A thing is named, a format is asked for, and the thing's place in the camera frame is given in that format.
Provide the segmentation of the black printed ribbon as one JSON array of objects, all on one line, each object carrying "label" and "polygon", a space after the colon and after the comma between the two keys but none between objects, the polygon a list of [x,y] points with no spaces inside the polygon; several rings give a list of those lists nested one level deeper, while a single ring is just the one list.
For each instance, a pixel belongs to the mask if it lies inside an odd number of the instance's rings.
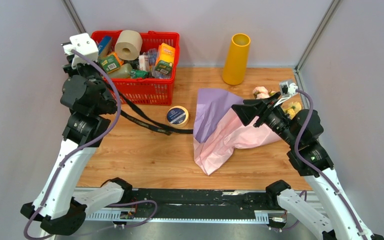
[{"label": "black printed ribbon", "polygon": [[182,134],[182,135],[192,135],[193,134],[193,129],[179,129],[172,127],[170,125],[166,125],[161,122],[157,122],[155,120],[152,120],[150,117],[148,117],[141,108],[139,108],[135,103],[127,99],[121,92],[117,90],[117,93],[121,99],[123,99],[127,105],[136,113],[138,114],[141,118],[143,118],[146,121],[143,121],[141,119],[138,119],[136,117],[133,117],[126,113],[125,111],[121,110],[120,115],[124,117],[125,119],[131,121],[132,123],[137,124],[140,127],[146,128],[148,130],[151,130],[152,132],[155,133],[160,133],[164,134],[167,136],[170,136],[173,133],[176,134]]}]

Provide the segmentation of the yellow artificial flower bunch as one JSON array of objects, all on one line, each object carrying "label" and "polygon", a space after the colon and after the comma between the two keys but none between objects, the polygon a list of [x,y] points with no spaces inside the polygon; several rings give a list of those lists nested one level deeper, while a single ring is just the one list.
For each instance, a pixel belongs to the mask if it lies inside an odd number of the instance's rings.
[{"label": "yellow artificial flower bunch", "polygon": [[299,111],[302,110],[302,105],[299,101],[290,102],[286,108],[283,108],[283,112],[289,119],[293,119]]}]

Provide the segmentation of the pink purple wrapping paper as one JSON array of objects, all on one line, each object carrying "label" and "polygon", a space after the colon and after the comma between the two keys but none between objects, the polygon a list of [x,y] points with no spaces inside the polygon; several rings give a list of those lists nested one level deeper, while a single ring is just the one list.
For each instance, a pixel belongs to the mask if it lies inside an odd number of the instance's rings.
[{"label": "pink purple wrapping paper", "polygon": [[193,125],[194,162],[207,175],[218,170],[235,149],[252,149],[280,140],[265,124],[245,126],[232,105],[243,98],[220,88],[201,88],[197,93]]}]

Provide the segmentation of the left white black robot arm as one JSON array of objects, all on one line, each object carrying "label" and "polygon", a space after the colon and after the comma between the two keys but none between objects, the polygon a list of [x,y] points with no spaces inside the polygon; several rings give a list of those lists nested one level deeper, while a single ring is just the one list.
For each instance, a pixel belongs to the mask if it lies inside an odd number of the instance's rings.
[{"label": "left white black robot arm", "polygon": [[112,95],[116,88],[109,76],[92,60],[75,52],[62,87],[60,103],[70,116],[62,133],[56,162],[37,198],[25,203],[20,212],[27,224],[39,223],[45,238],[70,236],[87,216],[117,203],[127,207],[133,201],[131,191],[119,179],[75,196],[75,188],[85,166],[101,145],[103,138],[115,127],[116,121],[107,114],[121,115],[121,100]]}]

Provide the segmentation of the pink artificial flower stem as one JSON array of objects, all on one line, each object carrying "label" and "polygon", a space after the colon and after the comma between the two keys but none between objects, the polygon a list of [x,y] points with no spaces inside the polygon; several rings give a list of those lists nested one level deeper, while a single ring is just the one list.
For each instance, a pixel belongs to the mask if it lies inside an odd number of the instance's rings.
[{"label": "pink artificial flower stem", "polygon": [[258,86],[253,89],[252,93],[255,99],[268,99],[276,92],[274,90],[268,90],[264,86]]}]

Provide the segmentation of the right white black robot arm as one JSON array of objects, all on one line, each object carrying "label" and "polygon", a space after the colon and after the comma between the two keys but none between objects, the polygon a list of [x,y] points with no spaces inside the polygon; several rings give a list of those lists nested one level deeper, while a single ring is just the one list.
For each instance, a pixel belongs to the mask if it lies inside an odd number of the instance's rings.
[{"label": "right white black robot arm", "polygon": [[269,98],[246,99],[231,107],[244,126],[269,127],[289,145],[289,162],[312,187],[326,214],[314,209],[283,180],[266,187],[266,205],[274,210],[281,207],[294,215],[319,240],[384,239],[364,224],[344,192],[333,161],[318,141],[324,131],[318,112],[310,107],[289,118],[281,108],[283,102],[298,93],[307,96],[299,89],[291,93],[280,91]]}]

